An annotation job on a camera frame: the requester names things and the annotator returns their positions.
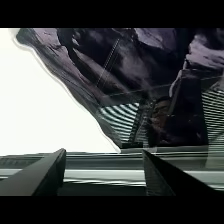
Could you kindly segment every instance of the wrinkled dark material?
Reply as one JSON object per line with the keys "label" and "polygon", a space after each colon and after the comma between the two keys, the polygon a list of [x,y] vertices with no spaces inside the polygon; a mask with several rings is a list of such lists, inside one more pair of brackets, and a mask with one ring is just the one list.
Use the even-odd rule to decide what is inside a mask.
{"label": "wrinkled dark material", "polygon": [[[141,144],[145,133],[150,147],[208,144],[201,85],[222,75],[222,28],[22,28],[17,40],[36,50],[121,148]],[[136,117],[129,135],[117,117],[131,117],[132,103],[139,109],[129,110]],[[117,121],[111,126],[100,108],[121,104],[123,112],[108,112]]]}

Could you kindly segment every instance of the striped pattern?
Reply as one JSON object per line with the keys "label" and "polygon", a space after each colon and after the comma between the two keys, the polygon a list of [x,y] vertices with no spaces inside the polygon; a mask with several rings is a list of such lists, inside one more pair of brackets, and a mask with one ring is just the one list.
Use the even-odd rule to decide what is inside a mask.
{"label": "striped pattern", "polygon": [[121,142],[126,143],[132,132],[138,107],[139,103],[103,107],[99,109],[99,116],[111,125]]}
{"label": "striped pattern", "polygon": [[224,92],[207,90],[202,94],[205,121],[207,124],[209,151],[224,147]]}

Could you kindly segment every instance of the white wall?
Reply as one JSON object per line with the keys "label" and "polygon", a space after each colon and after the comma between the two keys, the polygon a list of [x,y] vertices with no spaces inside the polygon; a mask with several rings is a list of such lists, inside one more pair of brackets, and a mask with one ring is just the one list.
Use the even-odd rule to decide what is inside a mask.
{"label": "white wall", "polygon": [[0,29],[0,156],[120,152],[97,121],[52,78],[31,50]]}

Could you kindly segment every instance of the dark object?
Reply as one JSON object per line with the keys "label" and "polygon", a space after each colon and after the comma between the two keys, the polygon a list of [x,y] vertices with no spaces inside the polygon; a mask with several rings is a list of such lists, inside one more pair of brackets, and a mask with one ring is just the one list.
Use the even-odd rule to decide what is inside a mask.
{"label": "dark object", "polygon": [[223,196],[145,150],[143,159],[148,196]]}
{"label": "dark object", "polygon": [[64,149],[40,159],[1,181],[0,196],[56,196],[63,184],[65,163]]}

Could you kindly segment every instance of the white surface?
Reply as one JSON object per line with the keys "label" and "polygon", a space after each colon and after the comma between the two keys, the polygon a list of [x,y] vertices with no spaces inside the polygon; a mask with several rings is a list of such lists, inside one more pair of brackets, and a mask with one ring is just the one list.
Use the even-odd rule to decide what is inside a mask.
{"label": "white surface", "polygon": [[31,50],[0,29],[0,156],[54,152],[120,152],[97,121]]}

